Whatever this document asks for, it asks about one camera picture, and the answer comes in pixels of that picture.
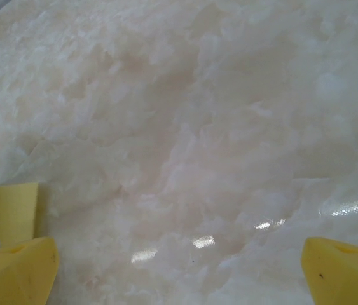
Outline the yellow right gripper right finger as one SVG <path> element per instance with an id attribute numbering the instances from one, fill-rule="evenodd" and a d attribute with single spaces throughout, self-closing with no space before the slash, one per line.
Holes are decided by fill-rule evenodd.
<path id="1" fill-rule="evenodd" d="M 307 238 L 301 267 L 315 304 L 358 304 L 358 246 Z"/>

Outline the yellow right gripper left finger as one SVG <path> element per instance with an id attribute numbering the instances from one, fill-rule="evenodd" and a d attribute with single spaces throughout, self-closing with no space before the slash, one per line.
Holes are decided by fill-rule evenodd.
<path id="1" fill-rule="evenodd" d="M 0 248 L 0 304 L 46 304 L 58 268 L 51 237 Z"/>

